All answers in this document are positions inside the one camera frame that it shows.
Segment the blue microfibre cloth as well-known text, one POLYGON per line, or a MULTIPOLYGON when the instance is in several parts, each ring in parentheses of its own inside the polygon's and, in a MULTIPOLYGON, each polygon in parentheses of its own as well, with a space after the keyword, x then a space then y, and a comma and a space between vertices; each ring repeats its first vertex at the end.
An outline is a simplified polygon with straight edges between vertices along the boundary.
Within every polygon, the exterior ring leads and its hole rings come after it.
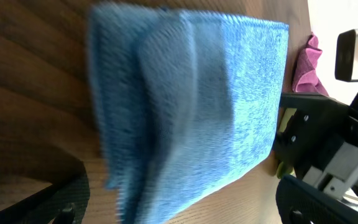
POLYGON ((121 223, 164 223, 269 155, 287 47, 282 22, 91 7, 89 84, 121 223))

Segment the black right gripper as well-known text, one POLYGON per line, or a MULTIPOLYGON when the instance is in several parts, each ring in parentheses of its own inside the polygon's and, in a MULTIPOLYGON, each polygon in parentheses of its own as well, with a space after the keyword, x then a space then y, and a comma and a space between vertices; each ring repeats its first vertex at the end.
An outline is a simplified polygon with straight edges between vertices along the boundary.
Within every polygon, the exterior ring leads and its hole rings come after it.
POLYGON ((295 114, 272 149, 297 177, 286 175, 277 187, 282 223, 358 224, 358 211, 335 200, 349 189, 358 195, 358 93, 350 105, 318 93, 283 93, 280 107, 295 114))

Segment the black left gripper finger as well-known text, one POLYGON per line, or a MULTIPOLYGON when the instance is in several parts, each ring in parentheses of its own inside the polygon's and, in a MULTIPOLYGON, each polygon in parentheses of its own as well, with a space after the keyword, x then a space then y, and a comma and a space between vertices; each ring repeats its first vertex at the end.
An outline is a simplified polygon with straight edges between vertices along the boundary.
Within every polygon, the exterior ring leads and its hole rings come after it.
POLYGON ((0 223, 81 223, 90 199, 72 155, 0 155, 0 223))

